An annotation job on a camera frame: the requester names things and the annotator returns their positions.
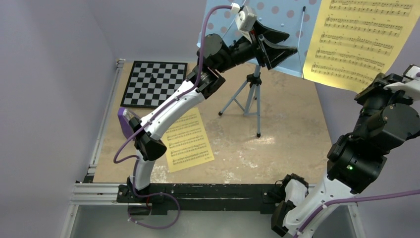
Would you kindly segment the purple metronome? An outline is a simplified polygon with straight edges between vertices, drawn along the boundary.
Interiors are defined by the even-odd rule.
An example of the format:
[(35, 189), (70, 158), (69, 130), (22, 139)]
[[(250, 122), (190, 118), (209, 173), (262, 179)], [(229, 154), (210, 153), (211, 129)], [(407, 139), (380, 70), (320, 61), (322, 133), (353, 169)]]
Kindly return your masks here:
[(141, 128), (141, 119), (133, 118), (130, 121), (128, 121), (124, 116), (125, 109), (129, 108), (120, 107), (118, 109), (117, 116), (119, 119), (122, 133), (128, 139), (130, 136), (132, 136), (132, 134), (134, 134), (138, 129)]

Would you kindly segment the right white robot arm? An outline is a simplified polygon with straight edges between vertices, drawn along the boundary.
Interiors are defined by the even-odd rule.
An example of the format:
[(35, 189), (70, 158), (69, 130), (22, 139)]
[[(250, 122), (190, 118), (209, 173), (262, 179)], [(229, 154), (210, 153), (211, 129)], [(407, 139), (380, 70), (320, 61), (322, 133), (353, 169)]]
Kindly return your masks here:
[(420, 98), (420, 71), (403, 75), (380, 73), (356, 95), (362, 106), (352, 132), (341, 135), (327, 154), (327, 169), (312, 189), (299, 176), (286, 176), (278, 188), (281, 199), (271, 217), (271, 229), (281, 237), (310, 238), (341, 204), (374, 182), (386, 155), (420, 135), (420, 116), (412, 107)]

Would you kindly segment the light blue music stand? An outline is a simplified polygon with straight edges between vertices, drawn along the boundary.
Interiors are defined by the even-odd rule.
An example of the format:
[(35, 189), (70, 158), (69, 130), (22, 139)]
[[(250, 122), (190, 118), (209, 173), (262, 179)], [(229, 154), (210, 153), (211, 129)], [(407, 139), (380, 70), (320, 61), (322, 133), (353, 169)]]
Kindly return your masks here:
[[(204, 42), (204, 37), (211, 33), (219, 34), (229, 46), (234, 40), (242, 37), (234, 22), (236, 14), (231, 13), (231, 4), (246, 5), (252, 8), (257, 20), (264, 26), (290, 34), (282, 42), (285, 46), (297, 47), (298, 52), (273, 70), (291, 76), (304, 77), (303, 65), (313, 34), (316, 17), (320, 8), (318, 0), (209, 0), (206, 3), (202, 30), (199, 34), (198, 47)], [(249, 86), (246, 104), (240, 108), (244, 115), (252, 114), (252, 104), (257, 105), (255, 116), (261, 116), (261, 70), (267, 69), (257, 64), (256, 59), (247, 61), (255, 65), (252, 74), (246, 77), (243, 86)]]

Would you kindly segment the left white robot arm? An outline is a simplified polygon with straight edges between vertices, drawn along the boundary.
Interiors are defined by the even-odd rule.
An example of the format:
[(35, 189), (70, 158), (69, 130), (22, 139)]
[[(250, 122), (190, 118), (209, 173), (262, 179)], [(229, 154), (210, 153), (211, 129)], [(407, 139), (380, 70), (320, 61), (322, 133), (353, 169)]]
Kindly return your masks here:
[(259, 66), (272, 69), (296, 54), (297, 47), (282, 44), (289, 36), (257, 21), (248, 33), (229, 46), (217, 33), (204, 37), (197, 51), (197, 65), (179, 88), (154, 111), (140, 119), (133, 117), (128, 122), (137, 156), (134, 171), (129, 177), (132, 186), (128, 191), (134, 202), (141, 203), (148, 196), (147, 187), (155, 161), (167, 150), (161, 140), (163, 134), (188, 110), (222, 86), (225, 82), (221, 76), (223, 72), (252, 59), (256, 59)]

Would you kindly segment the yellow sheet music page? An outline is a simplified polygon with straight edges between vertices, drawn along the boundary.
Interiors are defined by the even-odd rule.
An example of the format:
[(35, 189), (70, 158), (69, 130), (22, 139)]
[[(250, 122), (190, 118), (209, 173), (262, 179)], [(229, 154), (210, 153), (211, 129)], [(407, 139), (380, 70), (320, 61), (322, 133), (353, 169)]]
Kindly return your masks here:
[(187, 111), (165, 132), (166, 160), (171, 173), (214, 160), (197, 107)]
[(359, 93), (393, 64), (420, 15), (417, 0), (323, 0), (304, 78)]

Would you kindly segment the clear plastic metronome cover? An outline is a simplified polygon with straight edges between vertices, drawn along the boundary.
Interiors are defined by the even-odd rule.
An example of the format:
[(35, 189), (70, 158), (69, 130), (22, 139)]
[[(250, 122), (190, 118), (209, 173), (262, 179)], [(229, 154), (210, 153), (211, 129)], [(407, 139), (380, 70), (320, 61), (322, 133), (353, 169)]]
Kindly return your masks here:
[(125, 109), (124, 116), (128, 121), (130, 121), (133, 118), (140, 119), (140, 117), (137, 114), (135, 114), (133, 111), (131, 111), (129, 109)]

